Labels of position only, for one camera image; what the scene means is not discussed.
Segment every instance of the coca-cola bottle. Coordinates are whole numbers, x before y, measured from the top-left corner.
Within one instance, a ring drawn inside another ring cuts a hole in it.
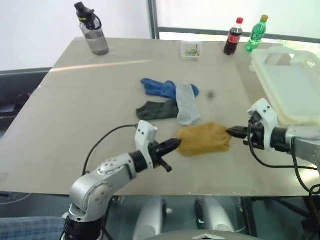
[[[240,37],[243,33],[242,31],[242,23],[244,19],[242,17],[238,17],[236,19],[236,24],[230,29],[228,40],[226,41],[224,47],[224,53],[227,55],[234,54],[237,50],[237,45],[239,43]]]

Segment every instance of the table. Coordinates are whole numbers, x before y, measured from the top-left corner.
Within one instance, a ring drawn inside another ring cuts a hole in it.
[[[179,41],[108,39],[110,53],[93,55],[84,38],[75,38],[0,141],[0,191],[68,194],[81,175],[93,145],[109,130],[137,123],[135,109],[146,101],[140,80],[195,84],[201,113],[198,124],[214,121],[227,127],[246,126],[247,110],[266,97],[250,54],[240,43],[234,56],[223,54],[223,42],[203,42],[199,61],[183,61]],[[214,92],[214,98],[208,93]],[[175,119],[154,120],[156,140],[175,137]],[[135,150],[134,129],[108,137],[93,153],[88,169],[103,160]],[[240,139],[230,151],[186,158],[164,157],[173,171],[144,171],[118,195],[301,196],[307,193],[293,169],[269,169],[257,163]],[[257,150],[269,164],[291,165],[290,156]],[[300,165],[311,164],[300,160]],[[301,170],[308,186],[317,171]]]

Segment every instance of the sprite bottle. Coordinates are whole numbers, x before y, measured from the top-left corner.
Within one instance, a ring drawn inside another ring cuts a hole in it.
[[[261,42],[261,39],[264,37],[267,30],[266,22],[268,18],[269,17],[267,15],[262,15],[260,22],[253,27],[250,39],[245,45],[245,50],[247,50],[248,52],[252,52],[253,50],[255,50]]]

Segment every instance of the dark green sock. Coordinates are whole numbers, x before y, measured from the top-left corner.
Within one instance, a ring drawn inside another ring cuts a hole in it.
[[[175,99],[166,102],[147,101],[145,105],[138,108],[136,115],[140,120],[172,119],[178,116],[178,105]]]

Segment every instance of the black bottle cap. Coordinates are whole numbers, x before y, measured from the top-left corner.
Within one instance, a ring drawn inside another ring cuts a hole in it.
[[[78,11],[83,11],[85,9],[85,5],[82,3],[82,1],[76,3],[75,5],[75,8],[78,10]]]

